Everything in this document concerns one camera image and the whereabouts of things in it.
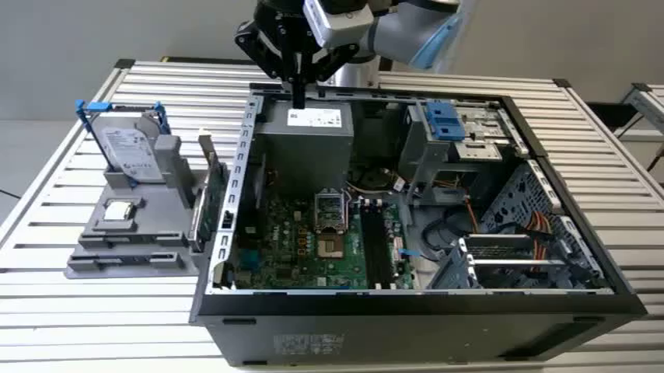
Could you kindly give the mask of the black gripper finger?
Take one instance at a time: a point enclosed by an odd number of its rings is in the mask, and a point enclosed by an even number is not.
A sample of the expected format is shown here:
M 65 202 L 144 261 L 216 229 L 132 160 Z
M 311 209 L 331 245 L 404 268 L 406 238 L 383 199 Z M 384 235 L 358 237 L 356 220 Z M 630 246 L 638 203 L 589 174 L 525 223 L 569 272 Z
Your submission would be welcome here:
M 276 23 L 270 41 L 276 45 L 276 54 L 260 38 L 260 29 L 255 22 L 244 22 L 235 33 L 235 43 L 263 72 L 278 78 L 291 94 L 292 108 L 299 108 L 299 74 L 295 52 L 290 45 L 290 32 L 282 23 Z
M 308 47 L 300 53 L 300 66 L 298 74 L 298 108 L 304 108 L 304 94 L 307 85 L 324 82 L 336 70 L 347 63 L 359 51 L 358 44 L 346 44 L 334 47 L 316 61 L 315 50 Z

